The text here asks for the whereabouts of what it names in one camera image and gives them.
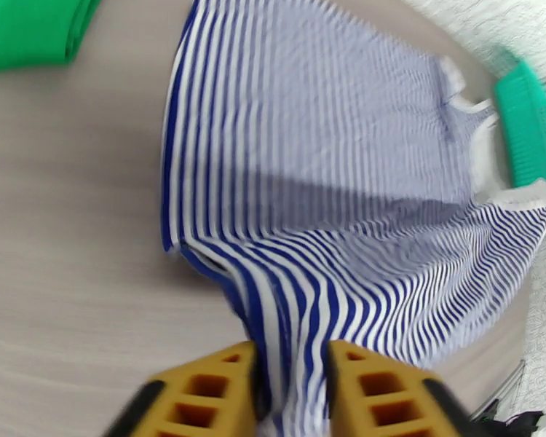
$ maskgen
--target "white wall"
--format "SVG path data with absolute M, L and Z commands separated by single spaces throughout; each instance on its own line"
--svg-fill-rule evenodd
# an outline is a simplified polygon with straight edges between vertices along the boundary
M 404 0 L 496 67 L 494 48 L 509 47 L 546 76 L 546 0 Z

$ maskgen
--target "black object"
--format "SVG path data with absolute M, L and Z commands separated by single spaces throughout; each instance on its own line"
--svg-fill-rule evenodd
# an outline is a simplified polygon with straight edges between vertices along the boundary
M 250 389 L 253 397 L 253 411 L 257 422 L 262 421 L 271 410 L 271 396 L 265 395 L 265 392 L 269 389 L 268 383 L 264 376 L 261 355 L 257 354 L 250 370 Z
M 162 380 L 144 385 L 103 437 L 129 437 L 165 387 Z
M 481 426 L 493 437 L 531 437 L 538 430 L 537 423 L 543 415 L 541 411 L 524 412 L 508 423 L 484 420 Z
M 480 423 L 469 419 L 469 414 L 443 383 L 435 379 L 424 379 L 423 385 L 461 437 L 495 437 L 490 435 Z
M 476 422 L 485 422 L 487 420 L 493 420 L 497 415 L 497 407 L 499 406 L 499 399 L 495 398 L 488 406 L 479 414 L 476 418 Z

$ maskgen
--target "green cloth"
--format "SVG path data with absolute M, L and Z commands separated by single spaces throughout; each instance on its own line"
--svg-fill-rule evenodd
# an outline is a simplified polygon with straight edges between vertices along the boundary
M 100 0 L 0 0 L 0 70 L 70 63 Z

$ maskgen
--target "blue and white striped fabric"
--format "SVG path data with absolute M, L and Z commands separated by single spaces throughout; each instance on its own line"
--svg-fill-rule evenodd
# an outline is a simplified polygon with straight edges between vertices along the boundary
M 257 343 L 264 433 L 324 432 L 328 340 L 431 366 L 522 283 L 546 184 L 473 202 L 470 138 L 494 111 L 453 102 L 438 58 L 324 1 L 194 0 L 167 104 L 162 237 L 222 282 Z

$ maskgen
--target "green plastic basket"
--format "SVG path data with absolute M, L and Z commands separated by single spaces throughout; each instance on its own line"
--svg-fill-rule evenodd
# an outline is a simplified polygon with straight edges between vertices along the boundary
M 514 186 L 546 179 L 546 91 L 519 60 L 495 87 Z

